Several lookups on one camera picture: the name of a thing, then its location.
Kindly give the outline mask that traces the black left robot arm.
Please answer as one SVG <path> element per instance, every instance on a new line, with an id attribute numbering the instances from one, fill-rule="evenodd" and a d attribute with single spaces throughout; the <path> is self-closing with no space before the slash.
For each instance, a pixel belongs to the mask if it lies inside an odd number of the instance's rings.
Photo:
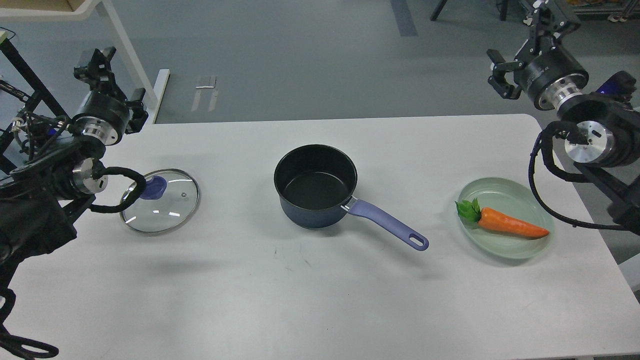
<path id="1" fill-rule="evenodd" d="M 128 98 L 116 82 L 111 61 L 116 48 L 90 49 L 73 69 L 89 92 L 74 116 L 60 103 L 5 40 L 2 54 L 32 88 L 28 94 L 5 80 L 1 90 L 23 103 L 1 135 L 1 150 L 11 141 L 25 153 L 23 165 L 1 157 L 1 321 L 14 308 L 10 289 L 18 265 L 48 255 L 77 237 L 74 223 L 86 211 L 118 214 L 147 188 L 146 178 L 125 167 L 103 164 L 106 148 L 138 133 L 148 113 L 146 89 Z"/>

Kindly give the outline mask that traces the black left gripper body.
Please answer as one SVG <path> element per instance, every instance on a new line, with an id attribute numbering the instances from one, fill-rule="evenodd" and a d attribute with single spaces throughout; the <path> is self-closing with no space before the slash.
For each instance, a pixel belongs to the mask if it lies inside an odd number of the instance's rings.
<path id="1" fill-rule="evenodd" d="M 90 91 L 71 119 L 79 133 L 98 139 L 105 146 L 118 144 L 130 121 L 130 110 L 118 99 Z"/>

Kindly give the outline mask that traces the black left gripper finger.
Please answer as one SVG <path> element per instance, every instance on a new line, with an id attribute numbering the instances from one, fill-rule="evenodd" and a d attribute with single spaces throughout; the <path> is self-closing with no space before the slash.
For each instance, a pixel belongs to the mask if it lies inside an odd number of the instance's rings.
<path id="1" fill-rule="evenodd" d="M 83 51 L 73 68 L 73 76 L 76 80 L 89 85 L 90 91 L 97 91 L 118 101 L 125 101 L 126 95 L 117 84 L 111 67 L 111 60 L 116 52 L 115 47 Z"/>
<path id="2" fill-rule="evenodd" d="M 127 109 L 130 111 L 130 119 L 125 126 L 126 134 L 139 133 L 149 117 L 144 104 L 145 88 L 137 88 L 132 94 L 132 98 L 125 101 Z"/>

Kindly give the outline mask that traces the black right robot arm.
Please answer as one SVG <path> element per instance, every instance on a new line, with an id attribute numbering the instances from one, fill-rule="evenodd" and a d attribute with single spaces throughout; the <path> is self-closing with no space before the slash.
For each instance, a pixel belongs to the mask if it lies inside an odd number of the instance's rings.
<path id="1" fill-rule="evenodd" d="M 487 50 L 492 73 L 487 82 L 501 98 L 521 93 L 540 111 L 554 110 L 557 120 L 535 139 L 528 182 L 535 200 L 554 218 L 573 227 L 640 232 L 639 180 L 626 184 L 608 172 L 639 159 L 639 113 L 631 107 L 636 80 L 626 71 L 612 75 L 596 91 L 584 93 L 588 72 L 562 46 L 562 38 L 580 27 L 564 0 L 536 0 L 531 6 L 528 38 L 511 61 Z M 572 219 L 552 210 L 535 185 L 537 156 L 555 177 L 590 183 L 609 200 L 611 225 Z"/>

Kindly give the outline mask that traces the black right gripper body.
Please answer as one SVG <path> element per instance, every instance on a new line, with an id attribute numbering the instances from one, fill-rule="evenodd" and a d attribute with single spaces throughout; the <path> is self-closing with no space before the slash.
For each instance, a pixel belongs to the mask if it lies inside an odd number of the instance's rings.
<path id="1" fill-rule="evenodd" d="M 573 55 L 564 48 L 553 48 L 531 60 L 519 73 L 519 86 L 541 111 L 556 109 L 560 99 L 558 89 L 580 91 L 589 81 L 589 74 Z"/>

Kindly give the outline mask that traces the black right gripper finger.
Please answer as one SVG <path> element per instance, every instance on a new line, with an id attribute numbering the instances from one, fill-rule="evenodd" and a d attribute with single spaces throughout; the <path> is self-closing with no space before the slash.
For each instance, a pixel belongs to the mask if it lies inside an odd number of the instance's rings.
<path id="1" fill-rule="evenodd" d="M 575 32 L 581 25 L 565 0 L 535 0 L 528 38 L 518 51 L 518 60 L 532 60 L 555 50 L 562 45 L 564 36 Z"/>
<path id="2" fill-rule="evenodd" d="M 520 77 L 526 65 L 522 59 L 522 50 L 516 53 L 516 57 L 512 61 L 506 61 L 503 55 L 494 48 L 487 50 L 487 56 L 491 60 L 492 71 L 487 82 L 504 100 L 518 100 L 522 92 Z M 515 84 L 507 81 L 507 73 L 513 73 Z"/>

